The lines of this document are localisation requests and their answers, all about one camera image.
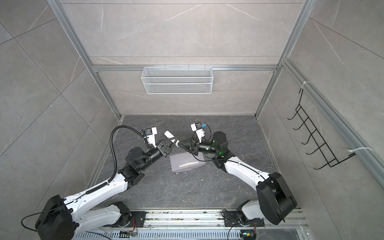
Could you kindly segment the white glue stick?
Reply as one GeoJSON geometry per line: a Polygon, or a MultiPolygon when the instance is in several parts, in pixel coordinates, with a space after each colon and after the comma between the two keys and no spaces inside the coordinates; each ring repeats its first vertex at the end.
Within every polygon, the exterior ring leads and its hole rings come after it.
{"type": "Polygon", "coordinates": [[[166,131],[164,133],[164,135],[173,143],[175,144],[177,147],[179,146],[179,139],[177,139],[171,132],[169,131],[166,131]]]}

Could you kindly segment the beige letter paper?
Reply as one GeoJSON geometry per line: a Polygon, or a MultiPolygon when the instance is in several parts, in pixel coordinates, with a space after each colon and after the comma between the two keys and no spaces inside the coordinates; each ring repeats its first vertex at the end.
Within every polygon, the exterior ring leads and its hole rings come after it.
{"type": "Polygon", "coordinates": [[[199,162],[189,162],[189,163],[180,165],[179,167],[180,167],[180,168],[185,168],[185,167],[187,167],[187,166],[196,165],[196,164],[198,164],[198,163],[199,163],[199,162]]]}

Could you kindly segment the grey purple envelope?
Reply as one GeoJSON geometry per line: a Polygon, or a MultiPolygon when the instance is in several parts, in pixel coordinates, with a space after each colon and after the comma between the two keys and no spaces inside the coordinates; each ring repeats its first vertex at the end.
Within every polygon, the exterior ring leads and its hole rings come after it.
{"type": "Polygon", "coordinates": [[[190,171],[190,170],[202,167],[206,164],[202,153],[199,153],[198,156],[193,156],[190,153],[173,155],[173,156],[170,156],[170,162],[171,162],[171,169],[173,173],[190,171]],[[185,168],[179,167],[180,165],[183,165],[189,162],[199,162],[199,163],[196,165],[187,166],[185,168]]]}

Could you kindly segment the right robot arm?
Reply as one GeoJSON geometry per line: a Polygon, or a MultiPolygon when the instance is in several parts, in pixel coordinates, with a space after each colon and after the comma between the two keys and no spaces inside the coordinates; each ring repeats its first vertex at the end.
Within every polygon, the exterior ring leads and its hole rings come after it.
{"type": "Polygon", "coordinates": [[[294,210],[298,203],[283,176],[258,170],[240,160],[228,148],[227,136],[223,132],[213,133],[210,141],[193,136],[177,143],[177,146],[194,156],[210,154],[209,162],[218,169],[231,174],[257,192],[257,200],[247,201],[237,208],[237,218],[241,225],[258,219],[267,219],[278,225],[294,210]]]}

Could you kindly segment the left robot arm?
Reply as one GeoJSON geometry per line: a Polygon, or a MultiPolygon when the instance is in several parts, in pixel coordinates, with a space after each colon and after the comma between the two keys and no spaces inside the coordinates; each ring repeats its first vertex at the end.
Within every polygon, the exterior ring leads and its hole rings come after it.
{"type": "Polygon", "coordinates": [[[62,198],[51,197],[40,213],[35,228],[42,240],[70,240],[85,229],[81,221],[85,213],[108,198],[122,193],[144,177],[143,170],[162,157],[167,157],[179,140],[160,141],[155,148],[144,152],[140,147],[132,148],[126,156],[126,165],[112,179],[78,194],[62,198]]]}

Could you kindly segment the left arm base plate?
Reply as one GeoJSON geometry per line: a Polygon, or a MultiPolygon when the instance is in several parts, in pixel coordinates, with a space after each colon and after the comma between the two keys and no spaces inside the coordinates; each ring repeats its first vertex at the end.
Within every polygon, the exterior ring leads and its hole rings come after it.
{"type": "Polygon", "coordinates": [[[133,211],[131,212],[131,216],[129,217],[129,222],[127,224],[127,228],[133,228],[133,220],[135,220],[136,228],[143,228],[147,212],[145,211],[133,211]]]}

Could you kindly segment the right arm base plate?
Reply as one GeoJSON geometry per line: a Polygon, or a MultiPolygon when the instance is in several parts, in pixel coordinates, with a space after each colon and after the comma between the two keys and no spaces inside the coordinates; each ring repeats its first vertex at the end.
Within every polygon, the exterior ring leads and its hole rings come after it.
{"type": "Polygon", "coordinates": [[[224,219],[225,227],[232,227],[239,223],[239,218],[236,211],[222,210],[221,215],[224,219]]]}

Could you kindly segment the aluminium rail frame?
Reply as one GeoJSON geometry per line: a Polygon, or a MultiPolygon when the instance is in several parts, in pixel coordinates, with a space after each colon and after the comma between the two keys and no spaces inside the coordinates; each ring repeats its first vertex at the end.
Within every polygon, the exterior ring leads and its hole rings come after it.
{"type": "MultiPolygon", "coordinates": [[[[230,228],[225,227],[220,209],[210,210],[134,210],[147,212],[144,227],[147,229],[170,228],[230,228]]],[[[295,209],[278,225],[265,218],[256,218],[248,222],[241,221],[234,225],[237,228],[265,229],[307,229],[308,224],[300,209],[295,209]]]]}

